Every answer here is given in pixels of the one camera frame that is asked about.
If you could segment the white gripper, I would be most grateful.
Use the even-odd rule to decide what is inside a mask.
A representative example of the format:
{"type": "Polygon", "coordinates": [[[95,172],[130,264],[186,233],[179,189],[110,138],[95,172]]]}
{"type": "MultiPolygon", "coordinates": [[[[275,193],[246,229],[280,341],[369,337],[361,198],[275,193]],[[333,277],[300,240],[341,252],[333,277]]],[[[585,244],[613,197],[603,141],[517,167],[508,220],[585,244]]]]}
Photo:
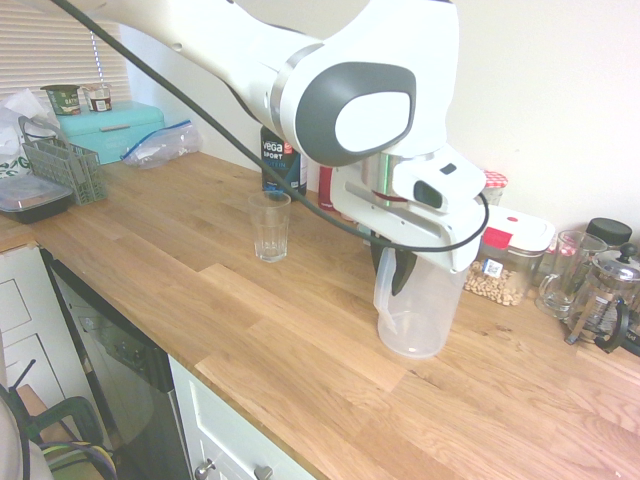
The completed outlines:
{"type": "MultiPolygon", "coordinates": [[[[467,269],[478,253],[480,239],[473,234],[484,229],[486,213],[475,200],[452,213],[440,213],[412,201],[389,203],[362,182],[361,165],[357,163],[333,170],[331,201],[339,212],[397,244],[436,248],[468,240],[468,244],[453,250],[418,254],[446,271],[457,273],[467,269]]],[[[372,243],[370,252],[378,274],[383,247],[372,243]]],[[[396,267],[391,291],[397,296],[408,282],[417,256],[408,250],[395,250],[394,255],[396,267]]]]}

